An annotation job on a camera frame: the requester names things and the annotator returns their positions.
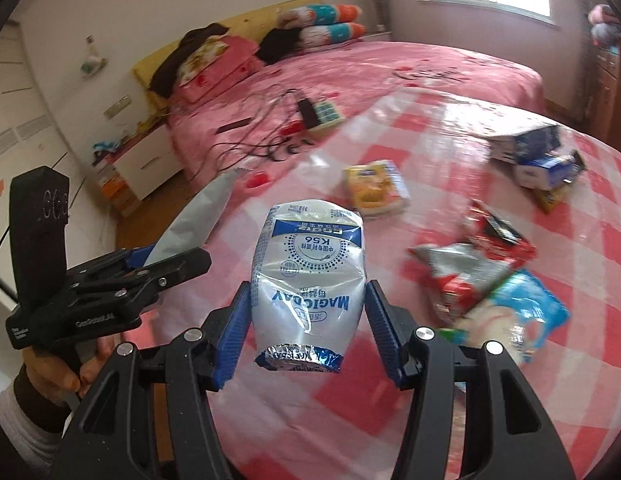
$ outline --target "pink pillow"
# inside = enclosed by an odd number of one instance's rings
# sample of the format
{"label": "pink pillow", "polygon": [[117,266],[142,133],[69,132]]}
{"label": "pink pillow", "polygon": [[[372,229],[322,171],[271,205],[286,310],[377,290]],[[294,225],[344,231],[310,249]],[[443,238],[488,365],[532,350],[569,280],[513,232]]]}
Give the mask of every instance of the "pink pillow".
{"label": "pink pillow", "polygon": [[221,41],[228,45],[226,51],[189,82],[175,83],[175,97],[194,103],[210,95],[208,102],[262,68],[253,56],[259,49],[254,41],[239,36],[224,36]]}

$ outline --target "sleeve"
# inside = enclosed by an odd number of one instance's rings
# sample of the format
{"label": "sleeve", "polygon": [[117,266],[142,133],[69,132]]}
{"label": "sleeve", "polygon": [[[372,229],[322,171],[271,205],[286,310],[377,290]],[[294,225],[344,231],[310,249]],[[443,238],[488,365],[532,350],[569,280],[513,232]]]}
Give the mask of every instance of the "sleeve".
{"label": "sleeve", "polygon": [[24,462],[0,425],[0,480],[36,480],[33,470]]}
{"label": "sleeve", "polygon": [[[28,380],[25,367],[12,386],[0,394],[0,433],[3,432],[14,450],[30,466],[33,478],[48,474],[69,414],[68,407],[59,407],[39,394]],[[0,459],[7,460],[9,455],[2,453]],[[15,474],[13,469],[6,478],[28,477]]]}

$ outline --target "white drawer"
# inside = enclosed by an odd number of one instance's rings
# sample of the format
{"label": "white drawer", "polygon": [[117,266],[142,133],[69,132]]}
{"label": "white drawer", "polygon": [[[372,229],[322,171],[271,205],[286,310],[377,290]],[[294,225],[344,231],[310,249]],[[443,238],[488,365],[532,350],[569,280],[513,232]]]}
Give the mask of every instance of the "white drawer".
{"label": "white drawer", "polygon": [[183,168],[165,126],[140,140],[113,165],[140,200]]}

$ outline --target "blue gripper pad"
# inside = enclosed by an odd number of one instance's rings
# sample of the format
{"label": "blue gripper pad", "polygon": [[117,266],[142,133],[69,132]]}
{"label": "blue gripper pad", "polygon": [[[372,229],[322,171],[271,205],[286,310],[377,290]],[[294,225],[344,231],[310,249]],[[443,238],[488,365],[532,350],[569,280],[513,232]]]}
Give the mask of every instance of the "blue gripper pad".
{"label": "blue gripper pad", "polygon": [[[217,339],[215,354],[215,370],[212,374],[212,380],[221,390],[226,381],[232,379],[235,374],[235,368],[241,354],[242,346],[246,340],[246,333],[252,320],[252,312],[250,308],[250,283],[242,282],[239,286],[235,297],[233,298],[225,326]],[[204,326],[206,336],[211,342],[210,330]]]}
{"label": "blue gripper pad", "polygon": [[401,361],[401,344],[398,335],[393,330],[385,304],[388,302],[377,282],[366,283],[366,295],[364,296],[366,317],[373,331],[386,375],[396,387],[401,388],[406,382],[406,374]]}
{"label": "blue gripper pad", "polygon": [[150,253],[152,253],[152,250],[154,248],[155,248],[155,244],[151,244],[146,247],[140,247],[138,249],[133,249],[130,252],[130,256],[126,260],[126,264],[131,269],[139,269],[140,267],[143,267],[144,264],[146,263],[146,259],[148,259],[148,256],[150,255]]}

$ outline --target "wooden floor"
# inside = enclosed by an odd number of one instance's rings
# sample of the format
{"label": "wooden floor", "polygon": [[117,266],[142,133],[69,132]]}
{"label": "wooden floor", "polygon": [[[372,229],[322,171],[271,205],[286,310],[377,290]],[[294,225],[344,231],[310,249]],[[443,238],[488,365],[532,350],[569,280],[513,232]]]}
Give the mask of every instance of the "wooden floor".
{"label": "wooden floor", "polygon": [[544,115],[553,121],[558,121],[558,123],[565,124],[569,128],[573,128],[579,132],[585,132],[587,130],[588,125],[586,121],[576,121],[571,117],[568,110],[556,105],[552,101],[546,100],[546,113]]}
{"label": "wooden floor", "polygon": [[180,172],[153,191],[129,217],[117,225],[118,249],[144,247],[159,240],[181,210],[193,198]]}

